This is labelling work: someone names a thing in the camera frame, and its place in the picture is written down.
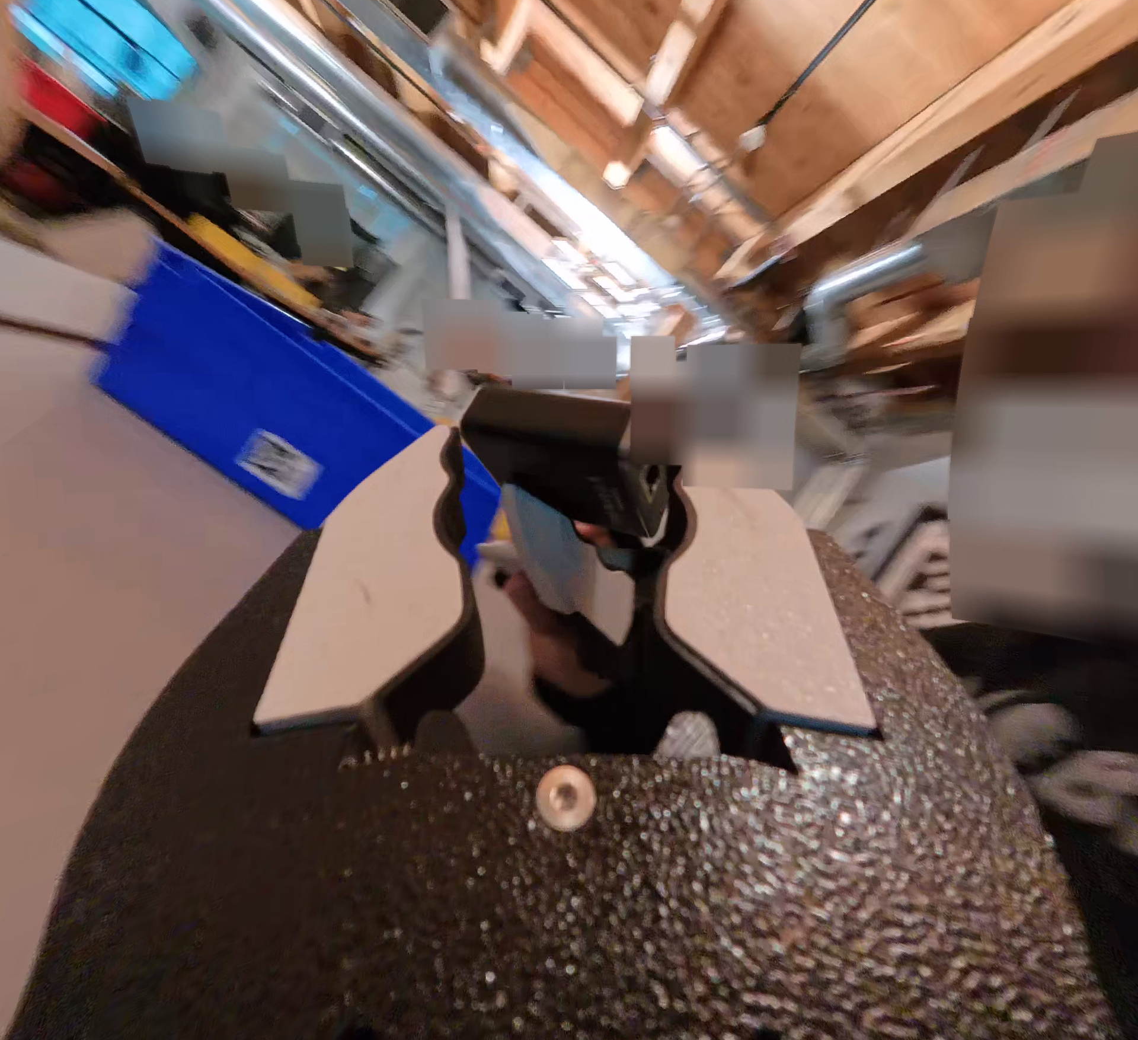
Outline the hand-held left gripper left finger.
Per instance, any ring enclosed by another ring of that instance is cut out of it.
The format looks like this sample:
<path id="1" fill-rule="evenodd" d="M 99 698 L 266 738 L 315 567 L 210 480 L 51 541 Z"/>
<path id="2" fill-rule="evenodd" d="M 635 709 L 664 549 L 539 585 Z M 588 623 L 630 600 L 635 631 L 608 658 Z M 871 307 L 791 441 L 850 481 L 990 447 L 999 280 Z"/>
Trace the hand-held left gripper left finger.
<path id="1" fill-rule="evenodd" d="M 262 734 L 361 723 L 404 745 L 430 712 L 461 705 L 486 672 L 459 431 L 435 425 L 324 521 L 270 669 Z"/>

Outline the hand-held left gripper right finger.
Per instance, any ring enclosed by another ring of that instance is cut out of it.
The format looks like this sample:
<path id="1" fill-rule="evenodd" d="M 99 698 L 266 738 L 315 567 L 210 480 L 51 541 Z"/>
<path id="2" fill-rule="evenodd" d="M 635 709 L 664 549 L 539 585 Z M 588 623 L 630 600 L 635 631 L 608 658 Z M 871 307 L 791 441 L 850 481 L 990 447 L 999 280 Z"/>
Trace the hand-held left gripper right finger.
<path id="1" fill-rule="evenodd" d="M 653 691 L 720 751 L 786 751 L 782 727 L 879 738 L 871 696 L 802 518 L 775 491 L 671 485 L 653 581 Z"/>

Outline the black network adapter box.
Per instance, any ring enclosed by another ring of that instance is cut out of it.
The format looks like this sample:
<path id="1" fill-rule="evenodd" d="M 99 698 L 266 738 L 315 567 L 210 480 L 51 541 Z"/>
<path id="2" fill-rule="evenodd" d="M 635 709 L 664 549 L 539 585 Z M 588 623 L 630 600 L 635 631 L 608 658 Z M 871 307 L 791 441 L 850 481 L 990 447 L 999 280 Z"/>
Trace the black network adapter box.
<path id="1" fill-rule="evenodd" d="M 670 505 L 670 471 L 635 463 L 633 409 L 617 398 L 481 387 L 459 423 L 502 487 L 519 487 L 571 521 L 653 540 Z"/>

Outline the blue plastic bin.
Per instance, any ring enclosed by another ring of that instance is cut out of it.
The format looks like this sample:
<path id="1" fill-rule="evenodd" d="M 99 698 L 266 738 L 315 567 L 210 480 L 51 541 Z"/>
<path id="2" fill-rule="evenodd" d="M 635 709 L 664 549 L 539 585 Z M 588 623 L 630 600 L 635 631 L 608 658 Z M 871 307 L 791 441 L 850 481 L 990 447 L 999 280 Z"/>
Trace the blue plastic bin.
<path id="1" fill-rule="evenodd" d="M 164 240 L 93 383 L 306 531 L 435 425 L 302 320 Z"/>

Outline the grey desk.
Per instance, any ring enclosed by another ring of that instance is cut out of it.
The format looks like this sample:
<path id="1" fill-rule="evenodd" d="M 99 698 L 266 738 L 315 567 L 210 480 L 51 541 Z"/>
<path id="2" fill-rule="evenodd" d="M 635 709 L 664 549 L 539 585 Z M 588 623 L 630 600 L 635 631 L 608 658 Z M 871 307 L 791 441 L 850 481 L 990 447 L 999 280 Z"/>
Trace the grey desk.
<path id="1" fill-rule="evenodd" d="M 2 240 L 2 1032 L 113 761 L 297 534 L 93 385 L 133 300 Z"/>

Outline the person's right hand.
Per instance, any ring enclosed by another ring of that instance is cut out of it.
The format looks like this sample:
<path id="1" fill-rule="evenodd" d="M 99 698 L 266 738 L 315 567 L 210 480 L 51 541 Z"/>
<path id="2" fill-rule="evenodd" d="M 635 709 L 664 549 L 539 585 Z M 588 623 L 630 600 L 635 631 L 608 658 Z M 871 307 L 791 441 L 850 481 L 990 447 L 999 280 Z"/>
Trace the person's right hand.
<path id="1" fill-rule="evenodd" d="M 530 627 L 533 681 L 577 700 L 599 698 L 617 681 L 586 665 L 577 620 L 539 603 L 524 614 Z"/>

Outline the person's black white jacket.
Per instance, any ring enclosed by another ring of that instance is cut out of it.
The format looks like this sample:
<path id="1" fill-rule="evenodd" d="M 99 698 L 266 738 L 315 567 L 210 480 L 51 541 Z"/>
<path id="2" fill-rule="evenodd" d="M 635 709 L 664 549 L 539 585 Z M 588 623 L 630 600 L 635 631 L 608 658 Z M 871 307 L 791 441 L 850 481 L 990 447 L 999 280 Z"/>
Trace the person's black white jacket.
<path id="1" fill-rule="evenodd" d="M 1137 985 L 1137 652 L 957 623 L 926 631 L 1033 794 L 1100 963 Z"/>

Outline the silver ventilation duct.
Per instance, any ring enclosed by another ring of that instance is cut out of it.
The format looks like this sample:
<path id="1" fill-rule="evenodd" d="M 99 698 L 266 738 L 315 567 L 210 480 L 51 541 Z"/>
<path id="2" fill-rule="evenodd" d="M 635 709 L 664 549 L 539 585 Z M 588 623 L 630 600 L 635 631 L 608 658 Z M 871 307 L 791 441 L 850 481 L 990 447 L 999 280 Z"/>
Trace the silver ventilation duct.
<path id="1" fill-rule="evenodd" d="M 315 25 L 281 0 L 197 0 L 226 32 L 361 141 L 417 178 L 502 263 L 566 316 L 600 325 L 599 314 L 546 261 L 537 227 L 491 181 L 439 140 L 424 121 L 348 61 Z"/>

